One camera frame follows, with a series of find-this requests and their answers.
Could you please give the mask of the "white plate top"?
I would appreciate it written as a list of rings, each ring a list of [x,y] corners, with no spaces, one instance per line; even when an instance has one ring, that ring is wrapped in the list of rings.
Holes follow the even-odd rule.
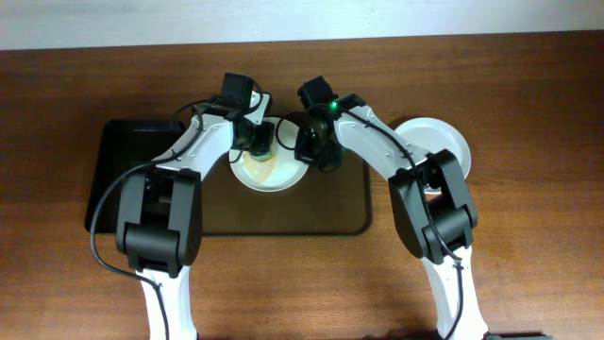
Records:
[[[294,186],[307,173],[308,166],[294,158],[294,152],[287,149],[295,144],[298,125],[283,119],[273,138],[270,151],[273,158],[269,161],[254,161],[249,152],[230,150],[228,158],[235,177],[245,186],[260,192],[272,193]]]

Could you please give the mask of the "white plate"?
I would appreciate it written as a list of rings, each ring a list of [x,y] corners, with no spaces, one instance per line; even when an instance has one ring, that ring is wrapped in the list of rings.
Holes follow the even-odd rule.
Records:
[[[273,158],[269,161],[254,161],[249,152],[230,150],[228,158],[235,177],[245,186],[260,192],[272,193],[294,186],[307,173],[308,166],[294,158],[294,152],[287,149],[295,144],[298,125],[283,119],[273,138],[270,151]]]
[[[471,151],[464,137],[448,123],[428,117],[411,119],[394,130],[403,139],[433,154],[447,149],[460,164],[466,179],[471,169]]]

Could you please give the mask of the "green yellow sponge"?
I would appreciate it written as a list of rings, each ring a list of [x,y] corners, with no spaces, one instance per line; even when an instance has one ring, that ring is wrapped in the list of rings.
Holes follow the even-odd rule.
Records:
[[[271,151],[267,152],[250,152],[249,153],[252,160],[256,162],[266,162],[273,158],[273,154]]]

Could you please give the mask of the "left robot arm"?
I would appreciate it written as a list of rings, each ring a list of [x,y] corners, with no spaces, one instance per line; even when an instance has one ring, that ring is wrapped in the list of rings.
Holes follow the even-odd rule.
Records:
[[[153,339],[195,339],[190,271],[202,241],[202,181],[228,151],[267,151],[270,95],[249,76],[227,73],[222,90],[188,105],[191,122],[152,161],[117,179],[116,248],[143,288]]]

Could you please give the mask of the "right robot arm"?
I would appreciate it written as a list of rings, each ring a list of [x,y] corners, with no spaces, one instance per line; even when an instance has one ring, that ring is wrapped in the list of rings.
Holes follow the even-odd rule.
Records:
[[[294,146],[297,160],[328,172],[350,150],[387,182],[394,226],[428,276],[443,339],[486,339],[471,269],[478,214],[456,156],[407,142],[355,93],[339,96],[322,76],[297,91],[309,123]]]

